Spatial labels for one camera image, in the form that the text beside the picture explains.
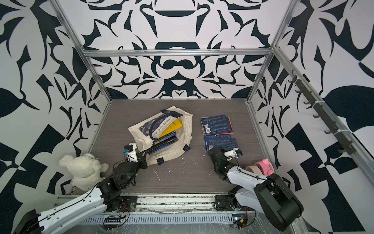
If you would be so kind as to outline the blue classics book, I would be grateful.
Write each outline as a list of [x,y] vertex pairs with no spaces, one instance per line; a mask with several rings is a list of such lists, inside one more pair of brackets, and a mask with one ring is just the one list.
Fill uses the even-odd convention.
[[234,148],[238,148],[236,139],[232,138],[231,135],[204,136],[204,143],[207,154],[209,150],[213,148],[220,148],[225,151],[231,151]]
[[226,115],[201,118],[201,124],[205,136],[233,134],[230,118]]

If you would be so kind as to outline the cream canvas tote bag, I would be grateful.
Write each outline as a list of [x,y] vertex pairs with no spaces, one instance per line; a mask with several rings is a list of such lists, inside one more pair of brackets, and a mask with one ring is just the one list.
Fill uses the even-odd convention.
[[174,160],[191,149],[192,117],[193,114],[172,106],[129,127],[148,166]]

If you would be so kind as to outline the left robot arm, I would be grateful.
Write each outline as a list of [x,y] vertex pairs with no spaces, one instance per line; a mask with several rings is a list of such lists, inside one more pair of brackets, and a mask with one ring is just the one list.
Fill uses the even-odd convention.
[[62,234],[94,215],[120,209],[125,204],[122,190],[135,185],[138,171],[148,167],[144,153],[131,158],[137,158],[137,162],[120,162],[111,175],[74,200],[41,213],[35,210],[26,213],[13,233]]

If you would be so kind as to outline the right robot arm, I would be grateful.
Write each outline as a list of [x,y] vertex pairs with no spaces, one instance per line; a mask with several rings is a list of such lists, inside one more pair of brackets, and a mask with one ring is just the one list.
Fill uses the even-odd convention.
[[228,193],[228,203],[223,205],[217,201],[215,209],[251,208],[264,214],[276,229],[285,231],[302,215],[302,203],[279,175],[258,175],[243,169],[238,162],[232,163],[242,155],[239,148],[226,152],[222,148],[209,150],[215,173],[221,180],[236,186]]

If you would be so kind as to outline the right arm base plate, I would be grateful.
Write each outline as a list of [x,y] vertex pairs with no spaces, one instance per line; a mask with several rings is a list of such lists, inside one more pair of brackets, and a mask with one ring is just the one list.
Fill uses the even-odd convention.
[[213,208],[217,211],[240,211],[243,207],[233,195],[216,195]]

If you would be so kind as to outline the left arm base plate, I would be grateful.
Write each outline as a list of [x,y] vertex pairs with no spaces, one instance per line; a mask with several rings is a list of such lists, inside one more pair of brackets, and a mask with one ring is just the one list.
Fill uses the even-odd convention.
[[138,196],[118,196],[112,200],[104,201],[107,205],[105,212],[132,212],[137,207]]

